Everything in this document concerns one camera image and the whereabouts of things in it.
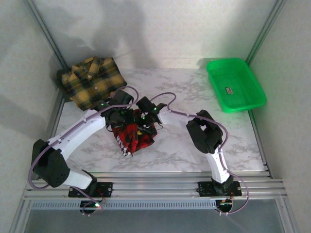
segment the green tray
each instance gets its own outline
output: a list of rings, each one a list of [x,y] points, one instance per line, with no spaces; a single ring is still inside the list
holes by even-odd
[[[251,110],[267,102],[267,97],[256,77],[239,58],[209,62],[211,82],[222,110],[226,113]]]

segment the white marble tabletop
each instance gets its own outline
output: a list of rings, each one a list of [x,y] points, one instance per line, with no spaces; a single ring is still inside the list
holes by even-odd
[[[171,105],[173,109],[189,113],[204,109],[214,120],[222,123],[229,131],[224,156],[230,170],[264,170],[248,113],[222,112],[205,70],[122,69],[121,73],[128,85],[139,91],[140,98],[174,92],[177,99]],[[171,95],[164,95],[156,99],[155,104],[168,103],[171,99]],[[73,102],[65,103],[57,133],[75,123],[83,114]],[[133,157],[124,157],[113,134],[102,129],[82,143],[67,162],[71,168],[89,172],[210,171],[205,155],[195,148],[186,128],[164,125],[154,140],[151,146],[135,152]]]

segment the yellow plaid shirt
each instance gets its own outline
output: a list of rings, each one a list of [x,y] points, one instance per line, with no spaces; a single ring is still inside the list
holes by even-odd
[[[97,57],[72,66],[71,72],[62,75],[62,82],[66,93],[82,110],[127,85],[113,58]]]

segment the red cloth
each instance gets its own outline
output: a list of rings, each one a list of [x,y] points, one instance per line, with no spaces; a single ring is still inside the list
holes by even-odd
[[[134,114],[139,114],[140,117],[140,112],[135,110]],[[134,152],[141,148],[153,144],[155,142],[153,138],[157,135],[156,130],[154,130],[154,134],[139,131],[136,123],[129,124],[122,128],[112,127],[112,131],[124,156],[133,155]]]

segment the white wall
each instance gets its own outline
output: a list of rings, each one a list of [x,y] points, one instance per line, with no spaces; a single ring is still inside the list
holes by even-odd
[[[26,185],[32,145],[56,98],[53,53],[21,0],[0,8],[0,232],[9,231]]]
[[[268,103],[254,111],[301,232],[311,232],[311,1],[288,0],[251,65]]]
[[[69,65],[197,68],[251,50],[276,0],[35,0]]]

